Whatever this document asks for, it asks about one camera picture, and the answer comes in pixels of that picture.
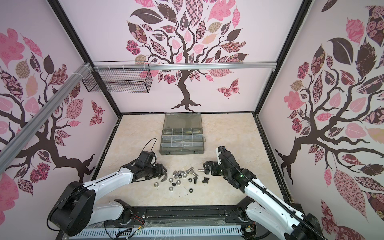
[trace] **metal frame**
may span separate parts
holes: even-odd
[[[40,109],[40,111],[23,127],[23,129],[9,142],[0,155],[0,174],[5,171],[17,154],[40,129],[44,122],[53,114],[57,106],[65,99],[80,80],[89,73],[89,64],[81,65],[72,74],[55,95]]]

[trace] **marble floor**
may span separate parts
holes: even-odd
[[[163,123],[163,114],[123,116],[98,178],[136,159],[143,146],[155,137],[157,141],[153,151],[158,156],[157,162],[167,169],[168,177],[174,170],[185,170],[192,166],[197,171],[206,161],[216,161],[215,149],[225,146],[235,156],[240,167],[252,171],[267,188],[282,199],[251,113],[202,114],[206,141],[204,154],[161,156],[159,148]],[[198,174],[197,184],[188,182],[189,175],[186,179],[182,178],[181,185],[176,185],[172,192],[168,190],[171,186],[168,180],[161,182],[155,178],[120,187],[101,198],[98,203],[122,199],[131,206],[232,205],[245,197],[221,176],[208,176],[203,172]],[[204,176],[210,178],[209,184],[202,183]],[[158,187],[154,187],[155,182],[159,183]],[[189,193],[190,188],[193,188],[193,193]]]

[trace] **wire mesh basket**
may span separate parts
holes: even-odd
[[[103,81],[108,92],[117,93],[149,93],[152,84],[151,71],[148,61],[125,61],[135,62],[140,66],[134,65],[95,67],[93,72],[88,73],[83,78],[83,83],[88,92],[101,92],[98,81]]]

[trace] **cable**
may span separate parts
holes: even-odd
[[[236,169],[236,171],[238,171],[240,174],[242,174],[248,181],[250,181],[255,187],[257,187],[258,189],[260,189],[263,193],[265,193],[268,197],[270,197],[271,199],[273,199],[278,205],[280,205],[287,213],[289,213],[291,216],[293,216],[293,218],[295,218],[296,220],[298,220],[301,224],[303,224],[306,228],[308,228],[310,231],[312,231],[315,235],[317,235],[318,237],[320,237],[321,239],[323,240],[328,240],[326,239],[322,233],[318,232],[316,229],[314,229],[313,227],[309,226],[303,219],[299,218],[296,214],[294,214],[290,209],[288,209],[284,204],[282,204],[276,197],[274,197],[272,194],[270,194],[268,191],[266,191],[264,188],[262,188],[260,185],[258,185],[257,183],[255,183],[252,179],[249,179],[245,174],[243,174],[243,172],[240,170],[240,169],[237,169],[237,167],[235,167],[235,165],[229,161],[229,159],[227,158],[227,156],[225,154],[223,154],[225,160],[227,162],[229,162],[229,164],[232,165],[232,167],[234,169]]]

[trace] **bolt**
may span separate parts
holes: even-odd
[[[191,173],[195,176],[195,177],[199,177],[196,173],[195,173],[195,171],[191,171]]]

